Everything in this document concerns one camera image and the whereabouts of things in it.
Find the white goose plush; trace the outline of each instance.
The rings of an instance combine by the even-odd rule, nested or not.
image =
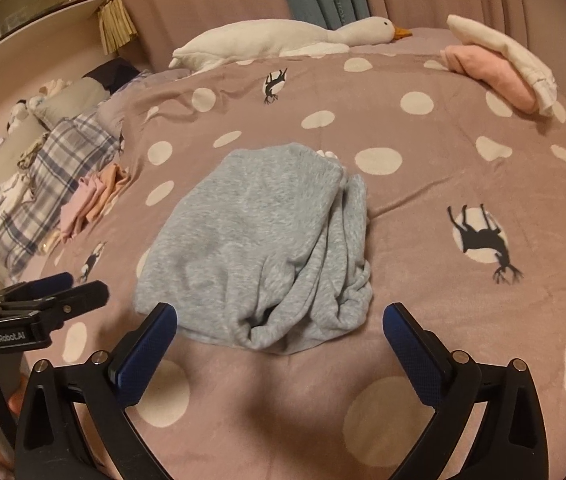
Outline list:
[[[337,30],[295,20],[250,20],[198,35],[173,52],[170,68],[205,72],[234,61],[347,52],[351,46],[389,43],[411,35],[375,16]]]

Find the polka dot blanket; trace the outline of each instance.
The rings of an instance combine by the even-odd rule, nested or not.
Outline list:
[[[551,119],[522,116],[427,56],[355,56],[241,61],[144,90],[123,126],[131,183],[44,271],[103,280],[111,300],[29,359],[64,365],[113,348],[141,322],[136,282],[179,200],[236,148],[298,142],[367,185],[367,322],[291,356],[177,336],[128,410],[150,449],[181,480],[388,478],[432,415],[383,336],[384,307],[402,301],[449,349],[529,364],[550,475],[562,479],[566,99]]]

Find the plaid blanket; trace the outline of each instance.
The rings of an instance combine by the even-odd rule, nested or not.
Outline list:
[[[34,200],[21,203],[0,226],[0,261],[19,276],[60,220],[78,181],[114,158],[119,141],[95,119],[96,108],[63,119],[50,132],[29,170]]]

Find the metal screw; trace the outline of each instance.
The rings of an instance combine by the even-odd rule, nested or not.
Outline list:
[[[103,350],[99,350],[98,352],[94,352],[92,354],[92,362],[95,365],[101,365],[103,364],[105,361],[107,361],[109,358],[109,354]]]
[[[463,352],[462,350],[457,350],[456,352],[454,352],[452,354],[452,358],[454,359],[454,361],[456,361],[457,363],[459,363],[461,365],[465,365],[468,362],[470,362],[469,355],[467,355],[467,353]]]
[[[41,373],[44,370],[47,370],[47,367],[49,366],[49,361],[47,359],[41,359],[39,362],[37,362],[34,365],[34,371],[36,373]]]
[[[525,370],[527,370],[527,363],[525,361],[523,361],[522,359],[514,359],[512,361],[512,365],[519,372],[524,372]]]

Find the orange beak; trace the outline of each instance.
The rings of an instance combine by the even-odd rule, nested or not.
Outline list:
[[[413,36],[412,32],[406,28],[394,27],[394,29],[394,40],[402,40],[403,38]]]

